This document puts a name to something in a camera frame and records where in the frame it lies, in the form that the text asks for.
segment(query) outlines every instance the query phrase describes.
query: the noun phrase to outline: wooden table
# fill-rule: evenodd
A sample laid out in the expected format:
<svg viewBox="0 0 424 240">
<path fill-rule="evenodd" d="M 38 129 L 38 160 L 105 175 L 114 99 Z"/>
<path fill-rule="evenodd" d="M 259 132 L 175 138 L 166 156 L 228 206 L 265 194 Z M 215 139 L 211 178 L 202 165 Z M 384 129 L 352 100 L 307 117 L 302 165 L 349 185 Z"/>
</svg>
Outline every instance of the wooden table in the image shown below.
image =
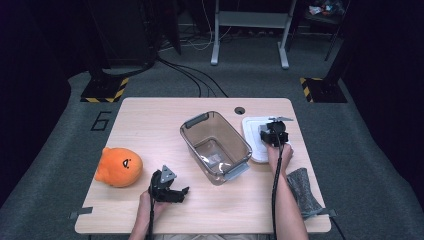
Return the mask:
<svg viewBox="0 0 424 240">
<path fill-rule="evenodd" d="M 243 107 L 239 115 L 236 107 Z M 236 234 L 271 233 L 272 174 L 268 164 L 249 160 L 250 169 L 234 180 L 214 186 L 190 155 L 180 135 L 181 125 L 207 111 L 217 111 L 241 134 L 245 117 L 283 116 L 294 157 L 287 169 L 308 170 L 311 190 L 325 207 L 314 170 L 291 102 L 281 98 L 126 98 L 110 133 L 107 147 L 124 147 L 143 159 L 140 179 L 125 188 L 113 188 L 93 179 L 83 204 L 93 207 L 91 214 L 78 217 L 75 225 L 80 234 L 131 232 L 139 195 L 148 189 L 157 169 L 167 165 L 177 174 L 173 190 L 190 187 L 183 203 L 168 207 L 154 224 L 154 234 Z M 310 233 L 328 232 L 328 215 L 305 221 Z"/>
</svg>

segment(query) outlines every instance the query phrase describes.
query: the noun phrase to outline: hand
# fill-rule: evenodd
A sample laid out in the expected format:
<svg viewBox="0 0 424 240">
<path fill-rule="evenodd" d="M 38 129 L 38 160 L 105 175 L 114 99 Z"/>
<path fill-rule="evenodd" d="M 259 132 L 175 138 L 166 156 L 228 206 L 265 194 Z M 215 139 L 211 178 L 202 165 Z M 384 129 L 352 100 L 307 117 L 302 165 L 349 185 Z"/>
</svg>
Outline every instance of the hand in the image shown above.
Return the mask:
<svg viewBox="0 0 424 240">
<path fill-rule="evenodd" d="M 161 213 L 167 206 L 171 205 L 169 202 L 156 202 L 154 207 L 154 220 L 159 218 Z M 130 239 L 144 239 L 146 236 L 150 222 L 150 194 L 148 191 L 144 191 L 140 195 L 140 201 L 138 204 L 137 218 L 134 223 L 133 230 L 131 232 Z"/>
<path fill-rule="evenodd" d="M 281 155 L 280 174 L 282 174 L 283 176 L 286 176 L 286 169 L 287 169 L 287 166 L 290 163 L 290 159 L 292 158 L 294 151 L 293 151 L 291 145 L 288 144 L 288 143 L 285 143 L 282 147 L 284 147 L 284 149 L 283 149 L 283 153 Z M 271 166 L 271 171 L 275 175 L 275 172 L 277 171 L 279 149 L 278 149 L 278 147 L 273 147 L 269 144 L 266 144 L 266 149 L 267 149 L 267 152 L 268 152 L 268 162 L 269 162 L 269 165 Z"/>
</svg>

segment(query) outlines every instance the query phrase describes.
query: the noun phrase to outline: stuffed toy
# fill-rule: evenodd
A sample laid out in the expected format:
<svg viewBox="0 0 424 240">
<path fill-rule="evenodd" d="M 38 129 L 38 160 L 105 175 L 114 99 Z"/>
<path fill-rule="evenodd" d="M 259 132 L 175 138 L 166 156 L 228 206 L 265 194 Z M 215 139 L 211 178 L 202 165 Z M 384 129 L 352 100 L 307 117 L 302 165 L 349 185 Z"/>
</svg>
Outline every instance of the stuffed toy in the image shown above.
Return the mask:
<svg viewBox="0 0 424 240">
<path fill-rule="evenodd" d="M 113 187 L 126 187 L 141 176 L 143 161 L 126 148 L 104 148 L 94 179 Z"/>
</svg>

